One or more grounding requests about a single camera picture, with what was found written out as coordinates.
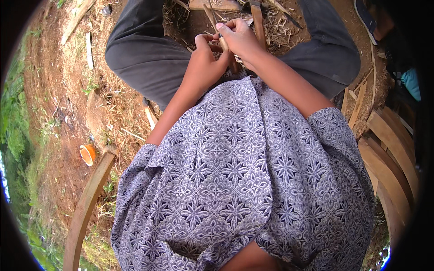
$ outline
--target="hand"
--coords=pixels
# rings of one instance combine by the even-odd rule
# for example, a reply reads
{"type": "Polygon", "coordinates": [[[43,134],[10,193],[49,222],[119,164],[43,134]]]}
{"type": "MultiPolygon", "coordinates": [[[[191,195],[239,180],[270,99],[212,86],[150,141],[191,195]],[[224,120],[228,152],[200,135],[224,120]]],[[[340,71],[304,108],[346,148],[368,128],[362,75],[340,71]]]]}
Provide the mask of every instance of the hand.
{"type": "Polygon", "coordinates": [[[190,89],[202,94],[212,86],[226,71],[229,63],[229,52],[215,45],[209,45],[213,37],[200,34],[194,39],[196,50],[191,54],[190,62],[180,88],[190,89]],[[223,52],[218,60],[215,60],[213,52],[223,52]]]}
{"type": "Polygon", "coordinates": [[[249,70],[255,71],[251,64],[254,58],[267,52],[261,47],[255,33],[247,23],[243,19],[237,18],[230,20],[226,25],[217,23],[216,28],[226,40],[229,49],[243,60],[249,70]]]}

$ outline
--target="forearm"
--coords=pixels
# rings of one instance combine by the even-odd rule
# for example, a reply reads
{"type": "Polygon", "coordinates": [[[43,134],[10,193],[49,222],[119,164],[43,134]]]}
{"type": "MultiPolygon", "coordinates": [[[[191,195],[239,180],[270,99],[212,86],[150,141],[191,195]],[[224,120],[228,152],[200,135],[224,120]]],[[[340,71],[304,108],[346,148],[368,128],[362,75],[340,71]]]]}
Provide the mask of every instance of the forearm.
{"type": "Polygon", "coordinates": [[[267,52],[258,53],[249,62],[268,87],[293,104],[305,118],[320,109],[333,107],[330,100],[301,75],[267,52]]]}
{"type": "Polygon", "coordinates": [[[179,87],[153,131],[148,136],[146,144],[160,145],[167,132],[179,118],[196,104],[202,95],[202,91],[192,89],[193,86],[189,85],[181,85],[179,87]]]}

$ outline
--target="teal cloth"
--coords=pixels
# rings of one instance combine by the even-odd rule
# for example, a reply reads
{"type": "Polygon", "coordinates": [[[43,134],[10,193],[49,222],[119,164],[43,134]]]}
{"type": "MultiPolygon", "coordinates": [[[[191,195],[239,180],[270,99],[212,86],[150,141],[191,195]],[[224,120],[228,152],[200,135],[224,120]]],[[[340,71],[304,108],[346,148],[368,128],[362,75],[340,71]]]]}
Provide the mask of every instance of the teal cloth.
{"type": "Polygon", "coordinates": [[[416,101],[421,101],[421,93],[419,92],[419,82],[416,70],[411,68],[404,72],[401,76],[401,81],[413,98],[415,98],[416,101]]]}

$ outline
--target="shoe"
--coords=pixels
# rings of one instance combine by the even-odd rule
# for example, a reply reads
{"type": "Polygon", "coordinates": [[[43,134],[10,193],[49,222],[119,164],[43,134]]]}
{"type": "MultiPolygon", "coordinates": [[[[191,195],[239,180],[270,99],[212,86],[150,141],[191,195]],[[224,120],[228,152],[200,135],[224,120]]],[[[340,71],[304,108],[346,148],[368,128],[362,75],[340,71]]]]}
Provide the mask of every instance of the shoe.
{"type": "Polygon", "coordinates": [[[369,38],[372,42],[372,44],[377,45],[378,41],[374,38],[374,30],[377,27],[377,23],[375,22],[374,18],[369,13],[368,9],[366,8],[365,4],[362,0],[354,0],[354,9],[357,13],[358,18],[362,22],[362,24],[365,26],[366,31],[368,32],[369,38]]]}

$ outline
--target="right hand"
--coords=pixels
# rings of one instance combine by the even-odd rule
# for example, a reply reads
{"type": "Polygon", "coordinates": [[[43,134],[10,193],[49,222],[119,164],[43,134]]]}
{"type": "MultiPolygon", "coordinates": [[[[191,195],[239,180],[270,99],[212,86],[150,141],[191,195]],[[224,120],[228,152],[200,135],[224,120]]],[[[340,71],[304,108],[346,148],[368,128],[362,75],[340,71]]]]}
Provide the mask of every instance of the right hand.
{"type": "MultiPolygon", "coordinates": [[[[229,49],[243,60],[249,70],[255,71],[251,63],[266,51],[261,47],[255,33],[247,23],[237,18],[230,20],[226,25],[217,23],[216,28],[226,40],[229,49]]],[[[218,40],[218,37],[218,33],[213,36],[215,40],[218,40]]]]}

